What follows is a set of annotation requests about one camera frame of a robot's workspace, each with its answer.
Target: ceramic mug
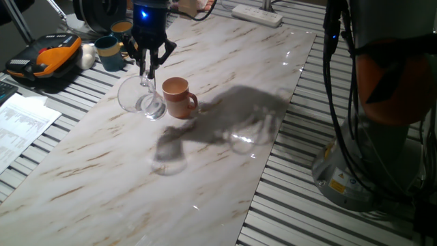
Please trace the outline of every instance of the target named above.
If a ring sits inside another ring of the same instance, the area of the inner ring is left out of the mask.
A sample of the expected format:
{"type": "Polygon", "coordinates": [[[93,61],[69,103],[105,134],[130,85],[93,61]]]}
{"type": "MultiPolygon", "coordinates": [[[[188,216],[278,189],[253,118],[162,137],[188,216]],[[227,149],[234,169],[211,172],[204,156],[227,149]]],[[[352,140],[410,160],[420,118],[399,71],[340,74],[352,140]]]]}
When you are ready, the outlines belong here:
{"type": "Polygon", "coordinates": [[[101,37],[97,39],[94,46],[106,71],[117,72],[124,67],[124,60],[116,37],[101,37]]]}
{"type": "Polygon", "coordinates": [[[112,33],[110,36],[114,36],[118,39],[118,42],[122,42],[122,36],[123,34],[127,34],[128,36],[131,36],[130,30],[132,30],[132,27],[134,25],[127,20],[120,20],[116,23],[111,25],[111,31],[112,33]]]}
{"type": "Polygon", "coordinates": [[[197,107],[197,97],[188,90],[188,81],[183,78],[170,78],[163,83],[163,94],[167,111],[175,118],[187,118],[197,107]]]}

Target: power strip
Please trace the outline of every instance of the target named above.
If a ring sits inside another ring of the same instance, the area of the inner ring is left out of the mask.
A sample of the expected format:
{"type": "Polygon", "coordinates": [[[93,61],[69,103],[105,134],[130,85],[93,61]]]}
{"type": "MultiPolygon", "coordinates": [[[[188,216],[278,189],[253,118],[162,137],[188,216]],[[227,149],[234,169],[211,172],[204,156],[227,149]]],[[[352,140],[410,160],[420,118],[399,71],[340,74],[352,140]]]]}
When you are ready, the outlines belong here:
{"type": "Polygon", "coordinates": [[[270,13],[246,5],[238,5],[232,10],[232,16],[251,21],[268,27],[278,27],[282,22],[282,15],[270,13]]]}

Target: orange mug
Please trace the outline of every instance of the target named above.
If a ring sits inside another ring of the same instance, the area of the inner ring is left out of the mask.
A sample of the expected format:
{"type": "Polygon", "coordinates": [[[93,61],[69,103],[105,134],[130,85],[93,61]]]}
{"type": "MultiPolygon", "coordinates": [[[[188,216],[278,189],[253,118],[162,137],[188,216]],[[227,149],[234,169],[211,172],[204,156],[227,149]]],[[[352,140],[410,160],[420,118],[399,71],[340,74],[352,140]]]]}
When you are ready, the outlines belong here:
{"type": "Polygon", "coordinates": [[[175,77],[164,81],[163,92],[167,111],[175,118],[187,118],[197,107],[197,97],[189,92],[188,81],[183,78],[175,77]],[[191,104],[190,98],[193,99],[194,105],[191,104]]]}

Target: glass cup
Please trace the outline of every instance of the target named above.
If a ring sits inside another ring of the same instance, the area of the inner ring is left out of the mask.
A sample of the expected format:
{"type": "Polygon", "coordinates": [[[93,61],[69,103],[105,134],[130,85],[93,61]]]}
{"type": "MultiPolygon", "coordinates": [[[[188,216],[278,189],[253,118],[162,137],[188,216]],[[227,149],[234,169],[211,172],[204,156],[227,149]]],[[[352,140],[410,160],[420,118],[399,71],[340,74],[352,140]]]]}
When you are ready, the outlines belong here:
{"type": "Polygon", "coordinates": [[[144,113],[150,120],[164,116],[164,98],[156,93],[154,81],[146,76],[127,78],[118,89],[118,103],[127,112],[144,113]]]}

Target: marble table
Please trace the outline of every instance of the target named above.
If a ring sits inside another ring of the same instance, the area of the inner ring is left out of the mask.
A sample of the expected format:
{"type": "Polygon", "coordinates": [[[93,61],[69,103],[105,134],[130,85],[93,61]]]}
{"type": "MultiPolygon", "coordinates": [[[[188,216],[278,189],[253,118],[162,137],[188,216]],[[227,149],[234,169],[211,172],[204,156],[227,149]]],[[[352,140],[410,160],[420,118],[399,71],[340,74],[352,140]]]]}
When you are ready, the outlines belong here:
{"type": "Polygon", "coordinates": [[[0,205],[0,245],[235,244],[315,35],[217,16],[167,34],[158,91],[183,77],[199,110],[127,113],[121,78],[0,205]]]}

